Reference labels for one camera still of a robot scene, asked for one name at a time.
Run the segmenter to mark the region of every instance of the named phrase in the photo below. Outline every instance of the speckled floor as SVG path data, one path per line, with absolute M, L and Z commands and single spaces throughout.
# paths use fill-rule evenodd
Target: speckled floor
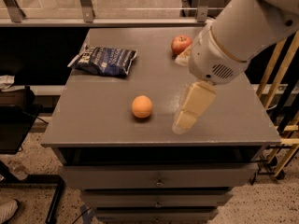
M 8 159 L 21 161 L 29 174 L 56 174 L 61 165 L 51 149 L 40 145 L 42 124 L 37 122 L 27 135 L 22 151 L 15 156 L 0 156 L 3 162 Z M 233 188 L 234 197 L 224 206 L 219 207 L 219 214 L 209 224 L 240 223 L 286 223 L 297 224 L 299 221 L 299 159 L 295 157 L 284 169 L 286 177 L 276 180 L 269 175 L 259 175 L 252 186 Z M 0 203 L 15 198 L 21 202 L 17 215 L 11 224 L 45 223 L 50 207 L 54 185 L 6 185 L 0 186 Z M 88 207 L 79 197 L 79 191 L 66 188 L 59 204 L 57 223 L 68 224 Z M 93 217 L 93 210 L 87 212 L 76 223 L 99 223 Z

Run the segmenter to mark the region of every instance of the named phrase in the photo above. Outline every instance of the drawer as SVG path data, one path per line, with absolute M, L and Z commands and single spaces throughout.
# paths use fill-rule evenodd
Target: drawer
M 242 186 L 257 169 L 256 163 L 64 166 L 59 174 L 73 189 L 170 189 Z
M 99 221 L 208 221 L 218 214 L 217 209 L 97 209 Z
M 198 207 L 225 205 L 231 191 L 214 190 L 94 190 L 82 191 L 81 199 L 90 207 Z

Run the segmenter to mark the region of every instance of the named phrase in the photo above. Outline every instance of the red apple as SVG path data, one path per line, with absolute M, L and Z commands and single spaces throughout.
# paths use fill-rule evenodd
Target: red apple
M 190 44 L 192 39 L 187 35 L 178 35 L 171 42 L 171 50 L 175 55 L 179 55 L 183 52 Z

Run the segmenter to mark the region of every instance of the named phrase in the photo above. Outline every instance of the blue snack bag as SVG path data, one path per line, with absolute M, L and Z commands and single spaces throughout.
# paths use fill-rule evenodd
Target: blue snack bag
M 126 77 L 136 56 L 136 50 L 88 47 L 68 67 L 98 76 Z

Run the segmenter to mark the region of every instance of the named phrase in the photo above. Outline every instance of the shoe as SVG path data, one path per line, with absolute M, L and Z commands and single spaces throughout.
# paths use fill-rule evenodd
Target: shoe
M 19 208 L 19 201 L 16 199 L 10 200 L 6 203 L 0 204 L 0 224 L 7 223 L 7 221 L 11 220 L 18 208 Z

